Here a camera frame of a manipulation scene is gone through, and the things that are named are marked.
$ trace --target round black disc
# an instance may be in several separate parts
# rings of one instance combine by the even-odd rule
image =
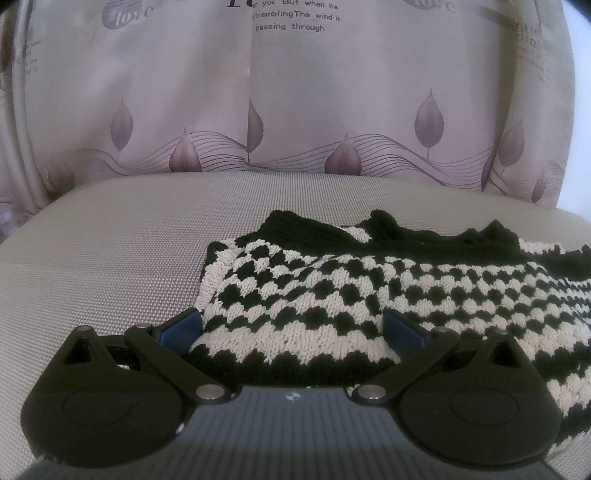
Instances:
[[[71,466],[101,468],[142,458],[165,446],[184,416],[178,392],[165,381],[115,367],[104,385],[72,378],[32,393],[21,424],[31,446]]]
[[[552,397],[505,369],[499,375],[494,365],[479,373],[459,370],[416,382],[400,401],[404,428],[452,462],[501,468],[538,459],[560,425]]]

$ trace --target ribbed gray surface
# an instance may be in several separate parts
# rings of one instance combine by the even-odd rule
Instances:
[[[591,225],[570,213],[391,179],[187,173],[86,186],[0,245],[0,478],[33,459],[20,408],[75,326],[121,333],[191,306],[207,244],[256,229],[274,209],[338,225],[376,208],[403,226],[449,235],[499,219],[527,240],[591,243]],[[569,480],[582,480],[591,455],[569,465],[576,471]]]
[[[298,399],[286,395],[297,393]],[[145,459],[103,470],[40,462],[21,480],[560,480],[543,463],[499,472],[448,465],[412,445],[389,413],[338,388],[245,387],[198,408],[183,432]]]

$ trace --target purple leaf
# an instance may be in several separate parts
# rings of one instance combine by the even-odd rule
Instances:
[[[252,102],[248,101],[248,132],[246,133],[246,151],[248,153],[261,144],[263,134],[262,120]]]
[[[512,126],[501,140],[499,146],[499,161],[504,167],[510,167],[516,164],[525,147],[525,138],[523,136],[523,120]]]
[[[425,148],[437,145],[443,136],[443,115],[432,91],[429,91],[428,97],[418,109],[414,132]]]
[[[76,185],[74,174],[65,165],[54,163],[47,172],[47,181],[52,191],[64,194]]]
[[[111,140],[118,151],[125,148],[133,130],[134,119],[127,110],[123,99],[121,99],[119,108],[111,119]]]
[[[168,161],[170,171],[201,171],[199,155],[191,137],[185,128],[177,146],[174,147]]]
[[[348,135],[324,162],[324,173],[361,175],[361,157]]]
[[[534,191],[531,192],[531,201],[537,203],[544,194],[544,190],[546,189],[546,174],[544,170],[540,172],[540,176],[538,177],[538,181],[535,182]]]
[[[491,176],[492,166],[495,164],[496,152],[499,150],[499,141],[495,142],[495,146],[492,147],[491,153],[488,155],[484,166],[482,167],[482,176],[480,177],[480,189],[484,192],[484,188]]]

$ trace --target checkered knit pattern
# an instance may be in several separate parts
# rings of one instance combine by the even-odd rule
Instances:
[[[354,385],[399,361],[384,308],[463,336],[507,329],[563,412],[561,449],[591,429],[590,278],[589,247],[527,242],[498,222],[443,237],[381,211],[348,227],[273,212],[209,245],[205,333],[186,360],[230,388]]]

